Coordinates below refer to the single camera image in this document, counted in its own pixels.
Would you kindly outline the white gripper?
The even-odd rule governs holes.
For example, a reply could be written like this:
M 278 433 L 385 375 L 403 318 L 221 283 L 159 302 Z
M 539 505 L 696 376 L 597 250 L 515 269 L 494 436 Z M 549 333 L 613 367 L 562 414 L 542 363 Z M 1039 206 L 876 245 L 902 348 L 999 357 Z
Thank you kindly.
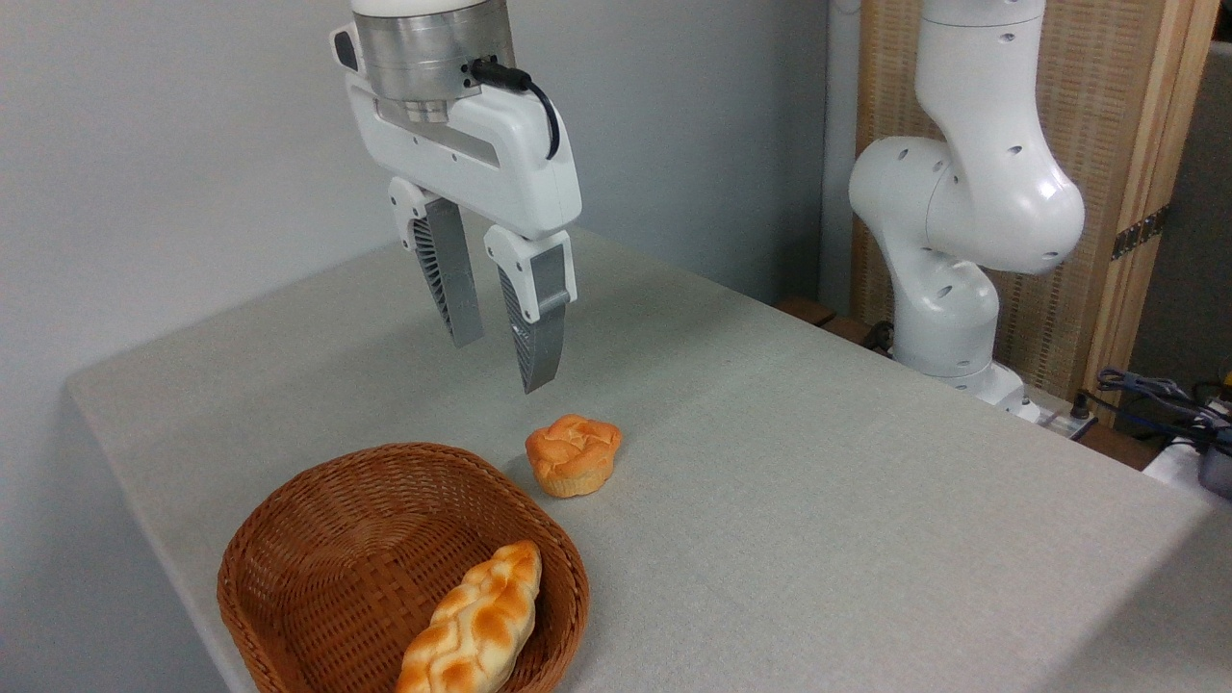
M 399 176 L 395 226 L 455 346 L 483 337 L 462 206 L 496 223 L 484 244 L 524 392 L 552 381 L 578 298 L 561 229 L 582 194 L 565 127 L 517 72 L 509 25 L 347 23 L 331 44 L 363 146 Z

